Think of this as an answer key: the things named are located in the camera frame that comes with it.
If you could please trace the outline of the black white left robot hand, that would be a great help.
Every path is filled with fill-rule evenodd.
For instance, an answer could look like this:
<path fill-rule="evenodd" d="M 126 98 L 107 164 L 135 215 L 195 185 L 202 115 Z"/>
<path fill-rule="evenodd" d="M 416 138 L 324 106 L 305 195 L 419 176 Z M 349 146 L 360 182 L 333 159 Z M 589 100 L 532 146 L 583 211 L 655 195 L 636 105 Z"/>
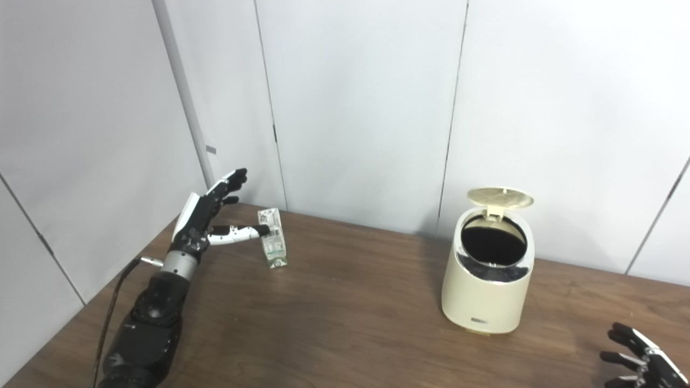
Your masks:
<path fill-rule="evenodd" d="M 269 235 L 266 224 L 212 226 L 224 206 L 239 203 L 232 192 L 247 182 L 248 169 L 235 169 L 217 180 L 202 196 L 193 192 L 183 207 L 172 235 L 169 251 L 179 251 L 197 262 L 210 246 L 232 245 Z"/>

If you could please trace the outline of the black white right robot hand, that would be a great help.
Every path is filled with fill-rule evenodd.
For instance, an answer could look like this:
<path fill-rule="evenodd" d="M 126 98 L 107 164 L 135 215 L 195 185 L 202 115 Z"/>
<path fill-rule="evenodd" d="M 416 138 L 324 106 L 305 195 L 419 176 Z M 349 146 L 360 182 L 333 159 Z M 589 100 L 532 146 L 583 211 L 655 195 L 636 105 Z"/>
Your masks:
<path fill-rule="evenodd" d="M 628 348 L 633 355 L 601 351 L 601 360 L 624 366 L 634 374 L 607 380 L 604 387 L 688 387 L 685 374 L 655 342 L 637 329 L 614 322 L 607 331 L 607 336 L 613 342 Z"/>

